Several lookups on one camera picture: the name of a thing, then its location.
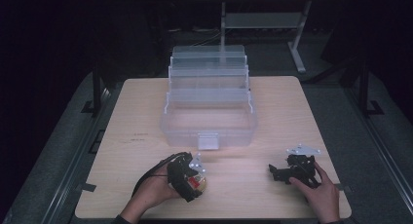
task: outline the table surface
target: table surface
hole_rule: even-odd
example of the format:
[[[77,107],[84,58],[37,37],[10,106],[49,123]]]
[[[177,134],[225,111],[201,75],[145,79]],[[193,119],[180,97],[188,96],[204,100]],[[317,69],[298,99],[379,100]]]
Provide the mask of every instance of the table surface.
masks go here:
[[[168,79],[125,82],[76,207],[79,218],[113,218],[131,197],[136,181],[162,159],[196,147],[170,147],[160,129]],[[287,168],[286,149],[299,143],[320,149],[316,161],[340,183],[299,81],[295,77],[251,77],[258,128],[249,146],[202,151],[205,192],[191,203],[169,200],[143,218],[308,218],[315,217],[293,186],[274,181],[268,164]],[[351,215],[340,192],[340,216]]]

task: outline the clear plastic container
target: clear plastic container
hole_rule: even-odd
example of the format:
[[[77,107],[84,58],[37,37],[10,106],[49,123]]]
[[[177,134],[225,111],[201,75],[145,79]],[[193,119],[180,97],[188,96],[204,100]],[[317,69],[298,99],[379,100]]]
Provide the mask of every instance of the clear plastic container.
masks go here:
[[[161,118],[170,146],[247,146],[256,126],[243,46],[173,49]]]

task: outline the dark background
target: dark background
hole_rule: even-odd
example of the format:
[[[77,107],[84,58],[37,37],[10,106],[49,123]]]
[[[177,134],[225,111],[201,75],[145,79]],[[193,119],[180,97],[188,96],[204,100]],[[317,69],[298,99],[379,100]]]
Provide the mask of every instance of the dark background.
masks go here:
[[[229,7],[260,11],[274,4]],[[94,66],[106,86],[155,77],[168,62],[165,31],[219,28],[219,14],[216,0],[0,0],[0,219]],[[316,0],[306,31],[334,28],[323,58],[337,64],[363,57],[413,122],[412,21],[409,0]]]

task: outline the hand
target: hand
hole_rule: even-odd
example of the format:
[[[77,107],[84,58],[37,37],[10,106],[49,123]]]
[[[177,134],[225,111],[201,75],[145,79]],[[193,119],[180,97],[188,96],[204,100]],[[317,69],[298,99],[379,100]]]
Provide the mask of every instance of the hand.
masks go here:
[[[121,216],[130,223],[137,223],[147,209],[166,200],[180,198],[179,194],[168,185],[167,165],[156,170],[153,175],[140,184],[121,212]]]
[[[306,196],[320,223],[339,221],[340,193],[317,162],[314,162],[314,166],[321,178],[321,185],[318,188],[312,189],[294,177],[290,177],[289,182]]]

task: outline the person's right hand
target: person's right hand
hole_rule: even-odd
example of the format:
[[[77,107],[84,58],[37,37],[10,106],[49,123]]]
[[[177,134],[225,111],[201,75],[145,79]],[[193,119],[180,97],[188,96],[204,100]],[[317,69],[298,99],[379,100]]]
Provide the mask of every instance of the person's right hand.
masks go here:
[[[339,221],[340,193],[317,162],[314,162],[314,166],[321,178],[321,184],[318,188],[312,189],[294,177],[290,177],[289,182],[306,196],[320,223]]]

